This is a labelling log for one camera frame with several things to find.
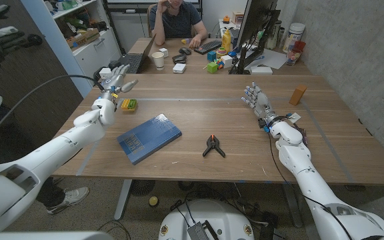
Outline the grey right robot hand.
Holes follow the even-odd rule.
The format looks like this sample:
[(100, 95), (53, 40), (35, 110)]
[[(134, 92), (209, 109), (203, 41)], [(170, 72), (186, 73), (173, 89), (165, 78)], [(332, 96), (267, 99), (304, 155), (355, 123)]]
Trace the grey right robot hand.
[(241, 99), (252, 108), (259, 119), (264, 120), (269, 125), (277, 117), (277, 114), (266, 94), (255, 82), (252, 82), (252, 86), (246, 86), (244, 92), (246, 96)]

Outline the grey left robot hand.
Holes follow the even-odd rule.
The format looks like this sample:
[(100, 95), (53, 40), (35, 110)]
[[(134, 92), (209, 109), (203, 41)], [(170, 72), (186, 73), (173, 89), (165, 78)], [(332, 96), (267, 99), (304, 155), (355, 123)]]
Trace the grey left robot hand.
[(124, 78), (129, 70), (129, 67), (130, 65), (121, 65), (111, 71), (111, 74), (101, 83), (103, 90), (101, 91), (100, 98), (112, 100), (113, 93), (126, 93), (132, 90), (132, 88), (138, 83), (138, 80), (136, 79), (124, 83)]

